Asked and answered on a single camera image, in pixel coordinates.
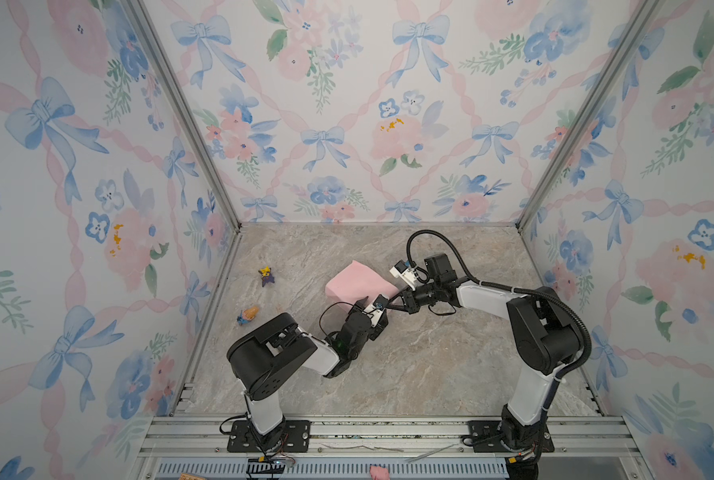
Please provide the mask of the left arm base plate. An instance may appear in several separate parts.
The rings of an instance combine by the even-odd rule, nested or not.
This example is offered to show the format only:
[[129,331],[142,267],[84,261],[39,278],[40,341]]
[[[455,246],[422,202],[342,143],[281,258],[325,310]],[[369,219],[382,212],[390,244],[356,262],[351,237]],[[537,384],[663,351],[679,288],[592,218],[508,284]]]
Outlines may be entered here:
[[267,434],[260,434],[249,420],[232,422],[228,436],[229,453],[306,453],[311,439],[311,422],[284,420]]

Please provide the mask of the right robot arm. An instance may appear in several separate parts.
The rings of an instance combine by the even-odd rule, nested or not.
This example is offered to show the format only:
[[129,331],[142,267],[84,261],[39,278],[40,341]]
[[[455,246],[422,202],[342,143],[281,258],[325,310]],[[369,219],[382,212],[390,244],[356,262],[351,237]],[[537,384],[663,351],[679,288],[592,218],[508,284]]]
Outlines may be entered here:
[[537,452],[562,380],[591,354],[590,335],[578,315],[547,287],[525,289],[460,277],[445,254],[426,260],[423,279],[402,261],[390,274],[406,284],[398,294],[400,311],[414,314],[446,303],[509,322],[523,366],[495,437],[509,451]]

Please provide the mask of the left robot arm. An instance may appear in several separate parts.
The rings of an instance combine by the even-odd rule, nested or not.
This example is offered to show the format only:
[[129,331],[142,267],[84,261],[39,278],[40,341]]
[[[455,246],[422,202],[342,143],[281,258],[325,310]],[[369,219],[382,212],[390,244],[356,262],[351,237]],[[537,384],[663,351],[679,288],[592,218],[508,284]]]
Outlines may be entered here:
[[242,383],[246,413],[233,421],[230,452],[257,450],[273,455],[283,449],[302,421],[289,422],[281,409],[280,388],[300,369],[325,378],[344,373],[359,357],[368,341],[388,326],[382,295],[372,303],[365,298],[349,306],[341,329],[323,339],[303,330],[284,312],[237,340],[226,357]]

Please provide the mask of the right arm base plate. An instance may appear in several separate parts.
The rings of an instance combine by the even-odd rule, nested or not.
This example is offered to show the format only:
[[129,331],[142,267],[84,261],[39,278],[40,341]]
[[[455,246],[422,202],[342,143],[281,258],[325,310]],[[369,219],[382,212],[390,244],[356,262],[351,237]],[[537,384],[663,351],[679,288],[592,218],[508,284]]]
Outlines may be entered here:
[[542,453],[555,451],[554,443],[545,423],[522,426],[501,420],[472,420],[467,423],[468,433],[461,443],[476,453],[521,454],[541,446]]

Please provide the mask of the purple wrapping paper sheet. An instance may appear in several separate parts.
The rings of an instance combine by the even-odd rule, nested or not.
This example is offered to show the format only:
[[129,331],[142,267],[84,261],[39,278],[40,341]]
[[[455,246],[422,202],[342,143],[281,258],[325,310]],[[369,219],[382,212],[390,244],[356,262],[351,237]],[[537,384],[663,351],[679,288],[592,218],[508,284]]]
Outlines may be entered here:
[[397,287],[357,261],[352,261],[325,285],[327,298],[331,302],[339,302],[339,306],[344,309],[364,298],[368,298],[368,303],[371,303],[378,295],[389,299],[398,292]]

